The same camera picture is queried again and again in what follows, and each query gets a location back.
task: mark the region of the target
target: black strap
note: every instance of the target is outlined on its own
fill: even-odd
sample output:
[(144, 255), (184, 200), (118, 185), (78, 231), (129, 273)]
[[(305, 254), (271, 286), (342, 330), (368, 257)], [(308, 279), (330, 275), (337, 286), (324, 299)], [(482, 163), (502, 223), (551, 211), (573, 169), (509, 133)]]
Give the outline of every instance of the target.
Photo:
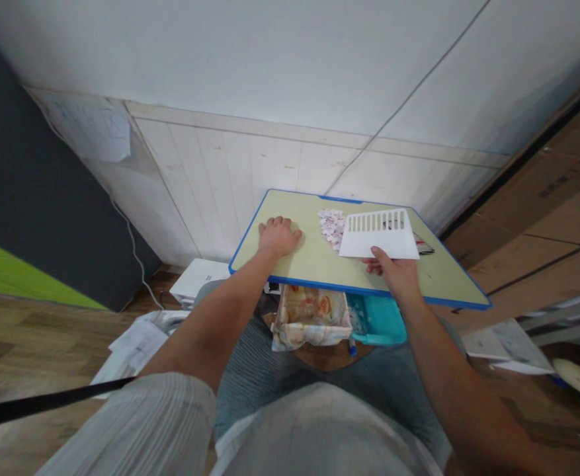
[(49, 393), (37, 397), (2, 402), (0, 403), (0, 424), (18, 418), (28, 417), (35, 413), (66, 407), (67, 405), (95, 397), (101, 393), (121, 389), (134, 378), (135, 377), (127, 377), (120, 380), (97, 383), (96, 385), (88, 385), (87, 387), (80, 387), (73, 390), (65, 390), (58, 393)]

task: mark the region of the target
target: white shirt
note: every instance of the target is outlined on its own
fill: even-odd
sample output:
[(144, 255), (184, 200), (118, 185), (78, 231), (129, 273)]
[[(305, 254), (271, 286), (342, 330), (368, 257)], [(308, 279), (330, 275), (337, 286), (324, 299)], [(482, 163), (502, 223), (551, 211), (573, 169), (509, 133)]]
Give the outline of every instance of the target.
[[(202, 473), (215, 396), (195, 377), (143, 377), (115, 393), (39, 475)], [(216, 443), (213, 475), (441, 475), (401, 425), (328, 383), (237, 421)]]

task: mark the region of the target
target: dark gray wall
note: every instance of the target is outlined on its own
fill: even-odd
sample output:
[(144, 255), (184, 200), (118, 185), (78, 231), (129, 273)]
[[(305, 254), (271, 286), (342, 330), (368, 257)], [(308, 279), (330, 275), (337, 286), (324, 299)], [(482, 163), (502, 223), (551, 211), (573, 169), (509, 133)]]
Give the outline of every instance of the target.
[[(161, 262), (134, 233), (150, 276)], [(124, 220), (1, 56), (0, 247), (113, 310), (142, 285)]]

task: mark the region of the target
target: gray pants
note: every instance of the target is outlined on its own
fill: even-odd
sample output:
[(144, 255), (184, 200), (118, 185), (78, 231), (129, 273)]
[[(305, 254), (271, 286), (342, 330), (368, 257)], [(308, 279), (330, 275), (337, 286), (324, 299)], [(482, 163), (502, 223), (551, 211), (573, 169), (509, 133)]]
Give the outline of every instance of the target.
[[(221, 281), (210, 282), (195, 305)], [(465, 354), (457, 331), (442, 322)], [(239, 419), (312, 383), (325, 381), (348, 391), (408, 428), (441, 468), (452, 448), (427, 398), (408, 342), (378, 347), (350, 366), (319, 372), (290, 352), (273, 352), (272, 333), (260, 317), (245, 328), (224, 371), (217, 393), (214, 436), (219, 440)]]

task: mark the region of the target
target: finger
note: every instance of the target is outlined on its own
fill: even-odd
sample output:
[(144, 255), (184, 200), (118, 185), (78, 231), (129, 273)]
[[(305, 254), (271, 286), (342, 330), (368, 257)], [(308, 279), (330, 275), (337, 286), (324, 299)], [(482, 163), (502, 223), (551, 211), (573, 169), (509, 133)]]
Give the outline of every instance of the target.
[(374, 254), (378, 262), (382, 265), (383, 270), (391, 269), (393, 266), (393, 262), (391, 258), (383, 251), (381, 248), (378, 247), (371, 247), (371, 252)]

